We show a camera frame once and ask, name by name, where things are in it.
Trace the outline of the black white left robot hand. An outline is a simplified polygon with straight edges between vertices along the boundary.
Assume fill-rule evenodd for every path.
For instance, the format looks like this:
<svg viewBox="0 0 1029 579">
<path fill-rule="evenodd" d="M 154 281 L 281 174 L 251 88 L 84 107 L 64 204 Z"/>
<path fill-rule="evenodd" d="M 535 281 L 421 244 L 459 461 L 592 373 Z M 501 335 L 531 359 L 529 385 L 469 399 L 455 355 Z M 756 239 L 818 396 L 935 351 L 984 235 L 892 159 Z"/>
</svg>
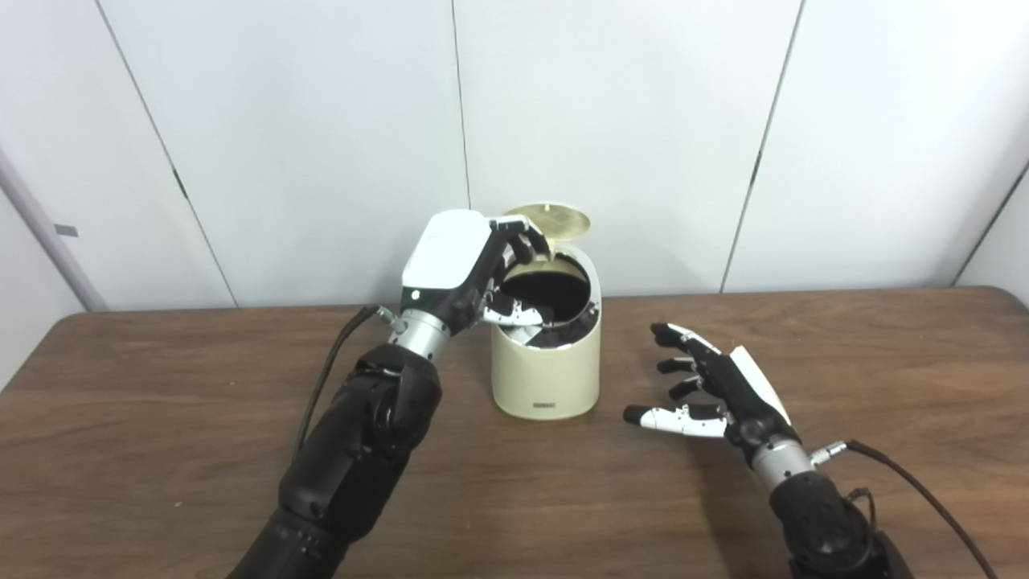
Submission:
<svg viewBox="0 0 1029 579">
<path fill-rule="evenodd" d="M 426 313 L 452 336 L 480 322 L 543 326 L 554 310 L 525 303 L 500 289 L 508 260 L 520 265 L 551 256 L 547 238 L 522 214 L 486 217 L 449 210 L 431 217 L 401 275 L 400 307 Z"/>
</svg>

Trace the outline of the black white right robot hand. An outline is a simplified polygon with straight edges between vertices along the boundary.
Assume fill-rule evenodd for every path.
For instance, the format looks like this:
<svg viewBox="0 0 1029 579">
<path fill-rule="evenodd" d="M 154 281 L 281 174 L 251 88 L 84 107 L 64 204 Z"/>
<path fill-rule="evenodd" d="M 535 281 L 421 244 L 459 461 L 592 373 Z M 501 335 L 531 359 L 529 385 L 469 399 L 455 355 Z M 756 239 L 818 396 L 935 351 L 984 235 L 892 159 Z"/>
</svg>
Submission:
<svg viewBox="0 0 1029 579">
<path fill-rule="evenodd" d="M 659 373 L 687 377 L 669 391 L 679 407 L 629 404 L 622 411 L 627 424 L 687 437 L 723 437 L 748 464 L 778 442 L 801 443 L 781 399 L 744 346 L 725 353 L 687 327 L 657 322 L 650 329 L 657 345 L 681 351 L 679 358 L 661 360 Z"/>
</svg>

